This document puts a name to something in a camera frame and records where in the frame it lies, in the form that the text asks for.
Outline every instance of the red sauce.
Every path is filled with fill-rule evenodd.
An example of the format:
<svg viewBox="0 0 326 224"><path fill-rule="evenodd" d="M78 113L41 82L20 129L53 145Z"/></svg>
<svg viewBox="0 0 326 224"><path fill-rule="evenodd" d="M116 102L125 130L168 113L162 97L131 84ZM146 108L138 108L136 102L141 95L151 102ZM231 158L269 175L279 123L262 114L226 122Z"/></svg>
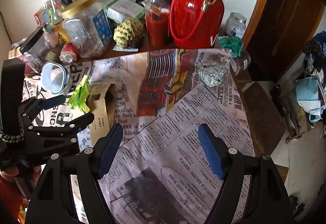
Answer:
<svg viewBox="0 0 326 224"><path fill-rule="evenodd" d="M169 14L161 13L160 16L155 16L157 20L154 20L149 13L148 15L146 14L145 18L149 43L154 46L164 46L168 44Z"/></svg>

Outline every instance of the red rope handle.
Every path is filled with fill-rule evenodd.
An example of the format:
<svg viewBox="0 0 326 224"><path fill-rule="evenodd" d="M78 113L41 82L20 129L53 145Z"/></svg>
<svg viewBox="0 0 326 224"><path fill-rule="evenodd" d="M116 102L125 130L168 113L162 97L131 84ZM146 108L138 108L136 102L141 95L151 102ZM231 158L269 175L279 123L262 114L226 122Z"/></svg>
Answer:
<svg viewBox="0 0 326 224"><path fill-rule="evenodd" d="M199 23L202 20L205 12L202 11L202 10L200 10L200 14L199 14L199 16L197 18L197 21L195 23L195 26L190 31L190 33L188 34L188 36L186 36L185 38L179 38L178 35L177 35L177 33L175 32L175 28L174 28L174 1L175 0L172 0L171 8L170 8L170 15L169 15L170 32L171 32L171 35L172 35L172 37L173 37L174 40L177 40L177 41L180 41L180 42L185 42L189 38L191 38L192 35L195 33L195 30L198 28Z"/></svg>

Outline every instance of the gold metal clasp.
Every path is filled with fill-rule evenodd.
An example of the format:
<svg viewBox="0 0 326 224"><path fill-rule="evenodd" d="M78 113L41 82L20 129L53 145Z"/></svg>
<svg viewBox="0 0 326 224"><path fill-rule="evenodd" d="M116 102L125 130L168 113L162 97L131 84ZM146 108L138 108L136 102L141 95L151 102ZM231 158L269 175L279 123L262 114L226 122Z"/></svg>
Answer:
<svg viewBox="0 0 326 224"><path fill-rule="evenodd" d="M208 7L210 5L214 5L216 2L216 0L213 0L213 1L210 1L210 0L203 0L203 5L202 5L202 11L203 12L206 12Z"/></svg>

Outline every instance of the red thermos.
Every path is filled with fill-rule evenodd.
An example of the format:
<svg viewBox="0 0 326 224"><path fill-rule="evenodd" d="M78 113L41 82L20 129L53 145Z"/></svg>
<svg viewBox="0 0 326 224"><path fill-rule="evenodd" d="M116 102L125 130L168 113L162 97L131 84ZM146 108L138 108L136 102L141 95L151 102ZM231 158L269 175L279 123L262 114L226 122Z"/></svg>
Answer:
<svg viewBox="0 0 326 224"><path fill-rule="evenodd" d="M179 48L214 45L224 15L222 0L172 0L170 32Z"/></svg>

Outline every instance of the blue label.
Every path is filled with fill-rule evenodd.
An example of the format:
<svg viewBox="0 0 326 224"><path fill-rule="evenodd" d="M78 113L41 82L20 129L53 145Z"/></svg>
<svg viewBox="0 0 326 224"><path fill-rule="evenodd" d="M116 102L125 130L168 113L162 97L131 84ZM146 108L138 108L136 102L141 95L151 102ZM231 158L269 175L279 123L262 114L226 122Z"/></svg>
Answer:
<svg viewBox="0 0 326 224"><path fill-rule="evenodd" d="M103 46L105 46L112 36L112 30L103 9L93 18L93 23Z"/></svg>

